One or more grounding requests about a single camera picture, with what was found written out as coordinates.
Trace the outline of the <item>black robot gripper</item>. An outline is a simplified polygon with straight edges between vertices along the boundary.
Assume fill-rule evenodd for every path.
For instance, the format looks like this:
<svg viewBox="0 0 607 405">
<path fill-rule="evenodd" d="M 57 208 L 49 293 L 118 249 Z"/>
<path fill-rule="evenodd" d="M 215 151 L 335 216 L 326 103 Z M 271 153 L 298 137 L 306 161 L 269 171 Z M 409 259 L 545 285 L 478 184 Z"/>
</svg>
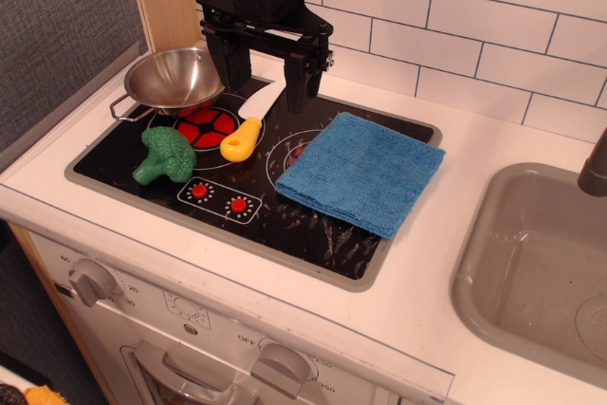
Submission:
<svg viewBox="0 0 607 405">
<path fill-rule="evenodd" d="M 328 38 L 333 26 L 311 12 L 305 0 L 196 0 L 212 62 L 226 89 L 240 89 L 251 78 L 250 51 L 237 36 L 267 38 L 270 30 L 299 34 L 307 53 L 285 55 L 287 107 L 298 114 L 318 95 L 323 71 L 333 64 Z"/>
</svg>

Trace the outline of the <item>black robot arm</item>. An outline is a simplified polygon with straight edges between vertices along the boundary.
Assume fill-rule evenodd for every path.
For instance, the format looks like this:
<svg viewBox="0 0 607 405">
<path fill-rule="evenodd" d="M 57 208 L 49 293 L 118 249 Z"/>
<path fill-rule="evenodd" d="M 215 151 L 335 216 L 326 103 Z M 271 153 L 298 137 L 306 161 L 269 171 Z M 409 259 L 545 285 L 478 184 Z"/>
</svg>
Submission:
<svg viewBox="0 0 607 405">
<path fill-rule="evenodd" d="M 202 32 L 222 84 L 235 91 L 252 77 L 252 50 L 284 61 L 288 110 L 300 112 L 318 95 L 333 63 L 333 26 L 305 0 L 195 0 Z"/>
</svg>

